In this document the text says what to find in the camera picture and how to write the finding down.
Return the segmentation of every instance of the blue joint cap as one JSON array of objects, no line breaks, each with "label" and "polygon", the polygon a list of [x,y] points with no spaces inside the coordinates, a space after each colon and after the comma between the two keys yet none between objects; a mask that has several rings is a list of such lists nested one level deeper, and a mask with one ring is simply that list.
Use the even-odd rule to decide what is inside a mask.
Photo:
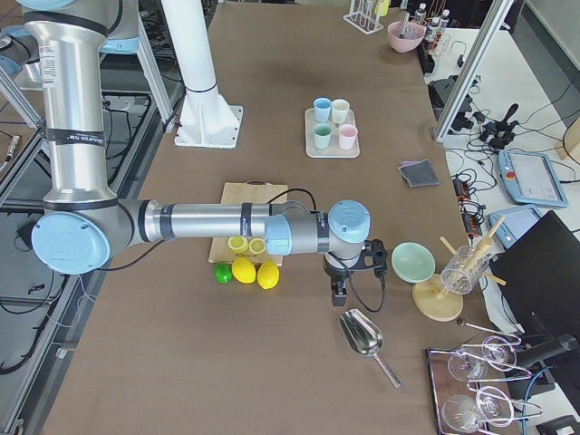
[{"label": "blue joint cap", "polygon": [[371,214],[357,201],[346,199],[334,204],[328,212],[333,233],[348,243],[362,243],[369,236]]},{"label": "blue joint cap", "polygon": [[292,230],[283,215],[273,215],[265,222],[266,251],[271,256],[287,256],[292,251]]},{"label": "blue joint cap", "polygon": [[106,54],[135,54],[139,50],[139,37],[128,39],[108,39],[101,53]]},{"label": "blue joint cap", "polygon": [[22,68],[18,63],[4,56],[0,56],[0,68],[6,71],[6,74],[10,76],[17,75],[22,71]]},{"label": "blue joint cap", "polygon": [[9,34],[14,38],[24,38],[26,36],[32,36],[30,32],[26,30],[23,25],[8,25],[2,28],[2,33]]},{"label": "blue joint cap", "polygon": [[37,11],[53,11],[54,9],[60,9],[61,7],[68,6],[74,0],[17,0],[22,6],[26,6],[30,9],[35,9]]},{"label": "blue joint cap", "polygon": [[34,252],[40,260],[67,275],[81,275],[104,265],[111,245],[102,230],[84,216],[55,211],[33,228]]}]

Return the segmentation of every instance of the cup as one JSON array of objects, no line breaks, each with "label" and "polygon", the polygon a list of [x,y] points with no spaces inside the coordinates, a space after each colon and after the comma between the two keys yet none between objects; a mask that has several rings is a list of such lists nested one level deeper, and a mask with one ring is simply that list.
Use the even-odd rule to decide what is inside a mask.
[{"label": "cup", "polygon": [[330,143],[332,129],[330,125],[318,124],[314,127],[314,146],[319,150],[324,150]]},{"label": "cup", "polygon": [[480,258],[476,264],[469,270],[465,270],[472,249],[469,246],[460,247],[453,258],[447,263],[441,271],[441,282],[443,286],[452,293],[466,295],[481,278],[483,271],[489,266],[487,256]]},{"label": "cup", "polygon": [[352,124],[341,125],[338,129],[338,146],[341,150],[349,150],[353,147],[359,131]]},{"label": "cup", "polygon": [[342,124],[346,121],[346,115],[348,110],[351,108],[351,104],[347,100],[338,99],[334,100],[333,104],[333,122],[335,124]]},{"label": "cup", "polygon": [[330,118],[330,106],[333,102],[328,98],[320,97],[314,100],[314,117],[316,122],[327,122]]}]

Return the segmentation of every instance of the scoop handle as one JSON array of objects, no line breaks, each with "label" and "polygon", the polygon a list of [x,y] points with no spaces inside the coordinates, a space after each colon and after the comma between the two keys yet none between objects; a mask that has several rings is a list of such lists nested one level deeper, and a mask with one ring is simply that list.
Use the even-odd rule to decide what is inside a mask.
[{"label": "scoop handle", "polygon": [[382,370],[384,371],[384,374],[386,374],[387,378],[389,378],[389,381],[392,382],[392,386],[395,388],[400,388],[401,381],[399,381],[399,379],[397,379],[397,376],[395,376],[395,373],[392,372],[391,367],[389,367],[387,365],[387,363],[383,360],[383,358],[378,353],[373,355],[373,357],[376,360],[376,362],[381,366]]}]

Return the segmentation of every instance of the lime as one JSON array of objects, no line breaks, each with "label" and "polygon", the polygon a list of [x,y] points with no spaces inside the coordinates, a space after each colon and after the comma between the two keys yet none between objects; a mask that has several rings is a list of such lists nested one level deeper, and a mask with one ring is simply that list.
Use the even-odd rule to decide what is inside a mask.
[{"label": "lime", "polygon": [[232,263],[232,274],[234,274],[234,278],[240,283],[250,284],[256,281],[256,267],[254,263],[244,256],[239,256],[234,260]]},{"label": "lime", "polygon": [[214,266],[214,276],[219,283],[229,283],[232,280],[232,269],[228,263],[216,263]]},{"label": "lime", "polygon": [[243,254],[247,251],[247,238],[242,236],[233,236],[227,240],[227,247],[229,247],[234,254]]},{"label": "lime", "polygon": [[266,261],[257,271],[257,283],[264,290],[274,288],[280,280],[280,269],[273,261]]},{"label": "lime", "polygon": [[253,238],[252,240],[250,240],[249,250],[255,256],[265,252],[266,251],[266,243],[264,242],[264,239],[260,238],[260,237],[256,237],[256,238]]}]

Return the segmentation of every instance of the lemon slice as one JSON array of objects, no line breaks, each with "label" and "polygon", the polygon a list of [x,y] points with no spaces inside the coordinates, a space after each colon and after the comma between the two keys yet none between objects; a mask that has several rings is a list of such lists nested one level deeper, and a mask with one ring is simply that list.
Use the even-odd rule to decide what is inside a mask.
[{"label": "lemon slice", "polygon": [[249,250],[255,256],[262,254],[266,251],[266,243],[264,242],[263,238],[256,237],[250,240],[249,243]]},{"label": "lemon slice", "polygon": [[229,247],[234,254],[243,254],[247,251],[247,238],[242,236],[233,236],[227,240],[227,247]]}]

